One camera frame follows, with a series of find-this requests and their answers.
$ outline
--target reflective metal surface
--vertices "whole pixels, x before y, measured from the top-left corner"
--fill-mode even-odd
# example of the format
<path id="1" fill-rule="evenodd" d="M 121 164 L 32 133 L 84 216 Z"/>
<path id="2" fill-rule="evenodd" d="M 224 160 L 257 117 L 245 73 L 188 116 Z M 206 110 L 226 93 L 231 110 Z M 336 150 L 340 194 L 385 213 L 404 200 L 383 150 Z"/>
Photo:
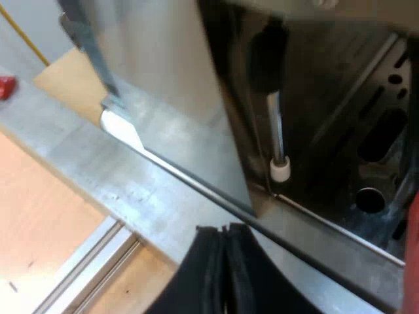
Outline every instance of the reflective metal surface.
<path id="1" fill-rule="evenodd" d="M 282 194 L 403 265 L 403 233 L 395 235 L 403 209 L 393 198 L 404 179 L 397 166 L 409 93 L 398 80 L 408 81 L 409 63 L 395 66 L 404 41 L 386 26 L 292 20 L 225 1 L 60 3 L 92 62 L 109 66 L 113 107 L 126 109 L 149 153 L 247 213 L 264 210 L 252 186 Z M 278 53 L 259 60 L 255 78 L 252 43 L 267 26 L 282 26 L 289 40 L 284 61 L 284 47 L 267 46 Z M 255 86 L 281 80 L 264 70 L 282 62 L 278 146 L 267 94 Z M 383 132 L 388 124 L 398 127 Z M 286 184 L 269 179 L 280 147 L 292 161 Z"/>
<path id="2" fill-rule="evenodd" d="M 60 3 L 143 145 L 251 212 L 196 1 Z"/>
<path id="3" fill-rule="evenodd" d="M 14 97 L 2 104 L 0 126 L 86 198 L 108 208 L 175 262 L 186 254 L 196 225 L 220 227 L 240 221 L 23 81 Z M 276 230 L 283 241 L 381 300 L 388 309 L 399 306 L 402 268 L 258 190 L 252 193 L 264 211 L 257 221 L 246 217 L 263 224 L 265 234 Z M 279 269 L 324 313 L 379 313 L 263 234 L 253 232 Z"/>
<path id="4" fill-rule="evenodd" d="M 276 165 L 284 165 L 285 151 L 283 148 L 282 118 L 280 111 L 280 93 L 268 96 L 268 111 L 270 129 L 272 133 L 272 159 Z"/>

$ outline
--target metal edge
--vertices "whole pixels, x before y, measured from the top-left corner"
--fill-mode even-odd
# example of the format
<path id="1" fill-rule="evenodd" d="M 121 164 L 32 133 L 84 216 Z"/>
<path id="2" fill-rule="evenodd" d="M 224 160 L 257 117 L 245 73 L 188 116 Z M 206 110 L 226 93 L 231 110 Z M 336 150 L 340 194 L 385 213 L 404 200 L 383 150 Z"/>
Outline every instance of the metal edge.
<path id="1" fill-rule="evenodd" d="M 54 275 L 54 284 L 51 289 L 45 294 L 45 297 L 36 305 L 32 312 L 42 313 L 43 309 L 45 310 L 45 308 L 48 307 L 48 304 L 60 294 L 65 283 L 70 281 L 71 278 L 74 278 L 74 275 L 81 271 L 83 261 L 88 260 L 88 256 L 94 254 L 94 249 L 99 247 L 101 241 L 105 239 L 105 236 L 114 234 L 119 228 L 120 225 L 116 219 L 111 216 L 106 217 L 59 268 Z"/>
<path id="2" fill-rule="evenodd" d="M 134 234 L 122 227 L 65 290 L 40 313 L 74 312 L 136 241 Z"/>
<path id="3" fill-rule="evenodd" d="M 66 109 L 65 106 L 60 105 L 57 101 L 54 101 L 53 99 L 47 98 L 42 92 L 35 88 L 30 88 L 27 83 L 24 81 L 21 82 L 21 92 L 18 93 L 18 95 L 15 95 L 14 99 L 12 100 L 12 103 L 6 103 L 6 107 L 2 107 L 0 110 L 0 120 L 4 124 L 2 128 L 4 131 L 11 137 L 14 138 L 14 140 L 20 144 L 23 149 L 30 151 L 31 155 L 34 156 L 34 158 L 39 159 L 44 164 L 48 164 L 48 167 L 51 167 L 52 169 L 55 169 L 60 174 L 60 177 L 72 182 L 72 184 L 75 184 L 75 188 L 79 189 L 81 192 L 86 194 L 86 197 L 92 198 L 95 202 L 99 202 L 99 205 L 103 205 L 106 208 L 109 208 L 112 210 L 114 215 L 116 217 L 119 217 L 122 221 L 127 221 L 127 224 L 130 225 L 130 227 L 133 230 L 137 230 L 141 234 L 145 232 L 145 235 L 149 241 L 150 244 L 158 248 L 163 253 L 167 253 L 170 260 L 180 262 L 181 259 L 184 257 L 184 254 L 186 253 L 186 250 L 188 248 L 188 242 L 189 240 L 192 240 L 194 235 L 194 227 L 196 225 L 214 225 L 214 226 L 222 226 L 223 224 L 227 224 L 229 222 L 239 222 L 240 219 L 238 217 L 235 217 L 234 215 L 231 215 L 232 213 L 229 213 L 229 210 L 223 210 L 222 207 L 217 205 L 215 202 L 205 198 L 201 193 L 197 192 L 195 189 L 193 189 L 191 186 L 185 184 L 183 181 L 175 178 L 174 176 L 171 176 L 167 171 L 164 171 L 163 169 L 159 169 L 161 167 L 156 167 L 157 165 L 153 165 L 153 163 L 150 163 L 150 160 L 148 158 L 143 158 L 141 155 L 127 147 L 126 145 L 123 145 L 123 143 L 120 143 L 120 141 L 115 141 L 111 135 L 106 134 L 105 132 L 102 132 L 101 130 L 95 128 L 95 126 L 91 125 L 88 122 L 83 123 L 82 118 L 75 113 L 73 113 L 70 109 Z M 23 98 L 22 96 L 31 95 L 31 101 L 27 101 L 28 98 Z M 85 138 L 88 141 L 81 140 L 79 143 L 80 138 Z M 166 228 L 165 231 L 167 231 L 171 235 L 171 239 L 173 240 L 173 243 L 170 243 L 169 245 L 166 245 L 164 243 L 167 243 L 167 241 L 163 241 L 164 238 L 156 237 L 155 231 L 150 231 L 144 229 L 145 225 L 148 220 L 144 221 L 143 219 L 136 220 L 138 224 L 134 222 L 134 220 L 129 221 L 127 217 L 125 217 L 122 212 L 117 211 L 117 208 L 115 205 L 118 205 L 120 202 L 116 201 L 114 198 L 109 198 L 106 195 L 103 195 L 101 193 L 101 189 L 98 188 L 97 185 L 93 185 L 92 182 L 90 182 L 88 179 L 92 179 L 91 176 L 95 175 L 94 169 L 85 168 L 86 164 L 78 164 L 78 162 L 81 162 L 84 160 L 84 158 L 81 155 L 81 151 L 77 151 L 76 155 L 71 155 L 68 152 L 66 154 L 61 155 L 60 153 L 62 150 L 69 149 L 71 152 L 74 148 L 81 148 L 79 145 L 83 145 L 83 143 L 90 143 L 90 141 L 97 141 L 100 142 L 100 145 L 94 145 L 93 147 L 88 147 L 89 149 L 92 148 L 92 152 L 94 152 L 97 148 L 103 148 L 103 145 L 109 145 L 112 149 L 109 156 L 107 156 L 106 161 L 114 161 L 114 162 L 120 162 L 121 160 L 126 161 L 127 164 L 131 166 L 136 166 L 141 164 L 145 167 L 150 167 L 148 169 L 149 171 L 146 171 L 146 173 L 153 173 L 150 171 L 156 171 L 159 175 L 162 176 L 162 179 L 167 179 L 169 182 L 171 182 L 171 185 L 176 186 L 176 189 L 172 190 L 171 186 L 167 186 L 168 191 L 174 192 L 175 190 L 178 190 L 178 188 L 181 188 L 185 191 L 185 195 L 190 197 L 190 200 L 196 200 L 199 204 L 202 205 L 203 208 L 206 208 L 207 210 L 201 212 L 199 214 L 199 217 L 197 216 L 191 216 L 191 219 L 183 219 L 184 215 L 176 215 L 178 211 L 182 210 L 182 208 L 187 208 L 188 210 L 192 210 L 192 208 L 189 208 L 190 206 L 187 205 L 187 203 L 184 203 L 183 206 L 172 206 L 175 204 L 170 203 L 170 198 L 168 198 L 163 203 L 166 204 L 166 210 L 169 210 L 171 214 L 173 214 L 173 217 L 175 217 L 176 220 L 183 219 L 182 221 L 185 221 L 185 224 L 188 227 L 188 230 L 183 230 L 182 234 L 179 235 L 178 228 Z M 97 155 L 90 155 L 89 154 L 89 162 L 92 161 L 92 158 L 94 160 L 97 160 Z M 137 177 L 130 177 L 131 173 L 143 173 L 142 171 L 134 171 L 130 172 L 130 168 L 115 168 L 115 170 L 121 170 L 121 173 L 125 173 L 128 177 L 126 179 L 133 179 L 135 182 L 139 182 L 139 178 Z M 114 192 L 116 193 L 124 193 L 124 189 L 121 188 L 120 184 L 113 186 L 115 189 Z M 126 196 L 127 194 L 121 194 L 121 199 L 127 200 Z M 158 191 L 158 188 L 155 190 L 155 196 L 158 198 L 164 198 L 165 194 L 164 191 Z M 184 197 L 182 195 L 173 195 L 174 198 L 177 201 L 181 201 Z M 279 200 L 274 201 L 272 199 L 273 203 L 278 204 L 279 206 L 284 206 L 284 212 L 287 212 L 291 214 L 293 217 L 295 216 L 297 220 L 303 219 L 302 222 L 308 220 L 311 220 L 309 223 L 315 224 L 317 227 L 321 226 L 320 222 L 317 222 L 316 220 L 312 218 L 304 219 L 305 215 L 302 214 L 299 211 L 296 211 L 292 209 L 288 204 L 286 205 L 284 202 L 281 202 Z M 145 206 L 145 209 L 148 205 L 153 206 L 154 204 L 150 204 L 150 202 L 143 203 Z M 135 210 L 137 212 L 136 208 L 129 206 L 129 209 Z M 153 223 L 153 226 L 156 226 L 156 220 L 150 217 L 150 222 Z M 266 230 L 262 230 L 260 226 L 257 227 L 257 230 L 252 228 L 252 232 L 255 233 L 258 241 L 260 241 L 260 244 L 264 247 L 265 251 L 270 255 L 271 259 L 275 262 L 277 262 L 277 265 L 280 268 L 287 269 L 288 266 L 294 266 L 290 269 L 291 272 L 295 272 L 295 275 L 299 276 L 301 275 L 304 270 L 307 270 L 309 273 L 312 273 L 312 275 L 316 278 L 316 286 L 322 287 L 321 283 L 325 283 L 326 286 L 324 286 L 322 291 L 330 291 L 332 294 L 329 294 L 330 296 L 336 296 L 336 294 L 333 291 L 340 291 L 339 294 L 342 296 L 342 298 L 324 298 L 325 294 L 318 294 L 318 293 L 312 293 L 313 288 L 315 288 L 313 285 L 310 285 L 309 287 L 304 288 L 304 291 L 307 291 L 311 296 L 313 296 L 319 304 L 324 304 L 328 310 L 330 310 L 331 313 L 337 313 L 339 309 L 346 308 L 348 309 L 349 305 L 351 305 L 352 309 L 358 309 L 358 306 L 361 306 L 361 308 L 365 308 L 365 306 L 368 307 L 371 311 L 374 311 L 373 307 L 370 305 L 367 305 L 366 301 L 361 300 L 358 296 L 355 296 L 354 294 L 357 294 L 356 289 L 350 289 L 347 288 L 345 284 L 339 284 L 339 281 L 337 281 L 335 278 L 339 277 L 342 278 L 342 276 L 339 276 L 340 272 L 332 273 L 334 276 L 329 276 L 328 273 L 330 271 L 328 270 L 327 266 L 326 268 L 318 268 L 317 264 L 312 265 L 313 258 L 312 256 L 303 255 L 302 253 L 304 251 L 301 250 L 302 247 L 300 246 L 294 246 L 292 243 L 290 243 L 288 238 L 285 236 L 282 239 L 277 241 L 271 241 L 271 239 L 268 239 L 266 236 L 272 237 L 272 234 L 269 234 Z M 336 233 L 337 236 L 339 236 L 342 239 L 345 239 L 345 243 L 347 244 L 355 244 L 359 245 L 357 243 L 354 243 L 353 241 L 350 241 L 343 235 L 340 235 L 339 233 Z M 286 245 L 281 247 L 281 243 L 285 242 Z M 173 248 L 176 248 L 180 251 L 180 254 L 178 254 L 176 251 L 173 250 Z M 359 249 L 363 249 L 363 251 L 367 252 L 367 249 L 363 248 L 362 246 L 359 246 Z M 378 256 L 376 254 L 373 254 L 372 252 L 369 253 L 369 256 L 375 255 L 382 258 L 381 256 Z M 393 266 L 391 269 L 394 269 L 397 267 L 397 270 L 399 269 L 398 266 L 395 266 L 392 263 L 389 263 Z M 305 287 L 307 282 L 306 278 L 301 278 L 300 281 L 297 281 L 295 283 L 297 286 L 303 286 Z M 375 287 L 372 288 L 374 291 L 374 295 L 377 294 L 377 291 Z M 386 300 L 385 298 L 381 298 L 382 294 L 378 293 L 380 295 L 379 300 Z"/>
<path id="4" fill-rule="evenodd" d="M 387 258 L 390 262 L 393 262 L 394 264 L 396 264 L 398 266 L 405 267 L 406 264 L 405 264 L 404 261 L 398 259 L 397 257 L 394 257 L 390 253 L 388 253 L 385 250 L 377 247 L 376 245 L 368 242 L 367 240 L 364 240 L 363 238 L 359 237 L 358 235 L 351 233 L 351 231 L 347 231 L 347 229 L 345 229 L 341 226 L 338 226 L 337 224 L 334 224 L 333 222 L 330 222 L 330 221 L 324 219 L 323 217 L 313 213 L 309 209 L 301 206 L 300 204 L 296 203 L 293 200 L 290 200 L 289 198 L 287 198 L 286 196 L 284 196 L 282 194 L 278 194 L 277 197 L 280 200 L 283 200 L 283 201 L 287 202 L 289 205 L 295 207 L 299 211 L 303 212 L 305 215 L 308 215 L 308 216 L 322 222 L 323 224 L 332 228 L 333 230 L 336 230 L 337 232 L 340 232 L 341 234 L 345 235 L 346 237 L 349 237 L 351 240 L 354 240 L 355 242 L 358 242 L 359 244 L 367 247 L 368 249 L 372 250 L 374 253 L 379 254 L 379 255 L 383 256 L 384 258 Z"/>
<path id="5" fill-rule="evenodd" d="M 101 293 L 113 282 L 114 279 L 124 270 L 125 266 L 131 262 L 134 255 L 143 247 L 143 244 L 136 241 L 126 251 L 124 256 L 113 266 L 111 271 L 98 283 L 98 285 L 91 291 L 91 293 L 83 300 L 80 306 L 73 312 L 73 314 L 82 314 L 94 304 L 100 297 Z"/>
<path id="6" fill-rule="evenodd" d="M 104 131 L 108 134 L 112 135 L 114 138 L 118 139 L 121 143 L 125 144 L 127 147 L 132 149 L 134 152 L 140 154 L 142 157 L 150 160 L 152 163 L 160 166 L 162 169 L 166 170 L 168 173 L 173 175 L 174 177 L 178 178 L 180 181 L 184 182 L 197 192 L 201 193 L 217 205 L 228 209 L 230 212 L 234 213 L 237 217 L 241 219 L 245 219 L 246 221 L 254 220 L 255 217 L 251 216 L 250 214 L 246 213 L 245 211 L 241 210 L 238 206 L 234 205 L 233 203 L 229 202 L 224 197 L 220 196 L 204 184 L 198 182 L 197 180 L 193 179 L 192 177 L 188 176 L 181 170 L 177 169 L 176 167 L 172 166 L 168 162 L 165 162 L 163 159 L 159 158 L 158 156 L 154 155 L 152 152 L 149 152 L 144 148 L 141 144 L 137 131 L 133 124 L 129 123 L 118 114 L 110 111 L 109 109 L 105 109 L 100 118 L 100 124 Z"/>

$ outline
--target metal sheet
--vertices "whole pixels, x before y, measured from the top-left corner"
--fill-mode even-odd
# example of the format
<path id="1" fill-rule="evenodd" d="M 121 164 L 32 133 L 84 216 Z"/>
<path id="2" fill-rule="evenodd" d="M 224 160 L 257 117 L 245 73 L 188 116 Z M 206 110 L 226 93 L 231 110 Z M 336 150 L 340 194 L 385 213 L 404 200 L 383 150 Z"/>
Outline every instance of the metal sheet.
<path id="1" fill-rule="evenodd" d="M 386 46 L 388 51 L 381 51 L 370 73 L 364 75 L 365 82 L 336 107 L 336 112 L 316 132 L 322 135 L 315 136 L 300 156 L 290 152 L 294 165 L 292 181 L 274 190 L 401 262 L 404 239 L 394 239 L 393 233 L 404 212 L 401 206 L 397 212 L 392 200 L 397 188 L 395 178 L 401 175 L 399 161 L 404 133 L 397 133 L 390 140 L 388 150 L 379 160 L 366 160 L 359 153 L 366 136 L 388 110 L 396 110 L 402 118 L 407 116 L 409 61 L 395 67 L 405 51 L 405 41 L 392 36 Z M 389 82 L 392 75 L 401 82 Z M 402 90 L 405 95 L 399 97 Z M 394 126 L 395 123 L 390 123 L 386 129 Z M 378 143 L 385 143 L 386 132 L 380 132 L 380 138 L 382 141 Z M 369 149 L 377 151 L 378 143 L 370 143 Z M 358 191 L 366 187 L 382 193 L 386 202 L 376 213 L 369 213 L 356 203 Z"/>
<path id="2" fill-rule="evenodd" d="M 70 314 L 106 276 L 125 252 L 136 242 L 131 231 L 122 227 L 68 287 L 45 311 L 36 313 Z"/>
<path id="3" fill-rule="evenodd" d="M 60 3 L 143 145 L 251 212 L 196 1 Z"/>
<path id="4" fill-rule="evenodd" d="M 115 264 L 110 272 L 98 283 L 98 285 L 93 289 L 93 291 L 84 299 L 84 301 L 79 305 L 79 307 L 73 311 L 73 314 L 83 314 L 86 313 L 90 307 L 92 307 L 95 302 L 100 298 L 102 292 L 105 291 L 107 287 L 112 285 L 114 280 L 123 272 L 127 264 L 132 262 L 133 257 L 136 253 L 143 247 L 140 242 L 135 242 L 122 256 L 122 258 Z"/>
<path id="5" fill-rule="evenodd" d="M 54 284 L 47 294 L 42 298 L 42 302 L 34 309 L 34 313 L 42 313 L 65 289 L 65 282 L 70 282 L 70 277 L 75 277 L 82 271 L 85 266 L 83 261 L 89 261 L 89 255 L 93 256 L 99 249 L 99 243 L 106 235 L 113 235 L 113 232 L 118 231 L 119 223 L 112 217 L 106 219 L 92 232 L 92 234 L 84 240 L 82 245 L 70 256 L 68 260 L 59 268 L 54 274 Z"/>
<path id="6" fill-rule="evenodd" d="M 71 128 L 57 128 L 56 121 Z M 196 225 L 220 227 L 240 221 L 25 82 L 21 82 L 14 97 L 2 104 L 0 125 L 23 147 L 39 154 L 87 196 L 177 263 L 186 254 Z M 257 192 L 253 197 L 266 209 L 260 213 L 260 222 L 271 234 L 277 233 L 392 307 L 399 306 L 401 268 L 290 206 Z M 377 313 L 357 296 L 254 232 L 291 282 L 325 313 Z"/>

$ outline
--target ventilation slot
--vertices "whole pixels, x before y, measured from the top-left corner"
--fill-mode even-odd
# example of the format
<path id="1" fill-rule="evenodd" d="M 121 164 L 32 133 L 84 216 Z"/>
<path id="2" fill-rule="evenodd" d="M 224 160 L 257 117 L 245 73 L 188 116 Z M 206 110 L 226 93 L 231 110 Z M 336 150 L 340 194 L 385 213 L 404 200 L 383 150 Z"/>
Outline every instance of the ventilation slot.
<path id="1" fill-rule="evenodd" d="M 368 133 L 357 152 L 366 162 L 383 159 L 407 123 L 406 113 L 398 108 L 387 109 Z"/>
<path id="2" fill-rule="evenodd" d="M 367 114 L 370 112 L 370 110 L 374 107 L 380 96 L 384 93 L 384 87 L 380 86 L 376 89 L 374 95 L 370 98 L 368 103 L 364 106 L 364 108 L 361 109 L 359 112 L 359 118 L 364 119 Z"/>
<path id="3" fill-rule="evenodd" d="M 400 58 L 397 60 L 397 62 L 394 64 L 394 67 L 396 68 L 396 69 L 398 69 L 398 68 L 400 68 L 403 64 L 404 64 L 404 62 L 407 60 L 407 51 L 405 51 L 401 56 L 400 56 Z"/>
<path id="4" fill-rule="evenodd" d="M 407 95 L 407 89 L 402 88 L 400 92 L 397 94 L 397 99 L 403 99 Z"/>

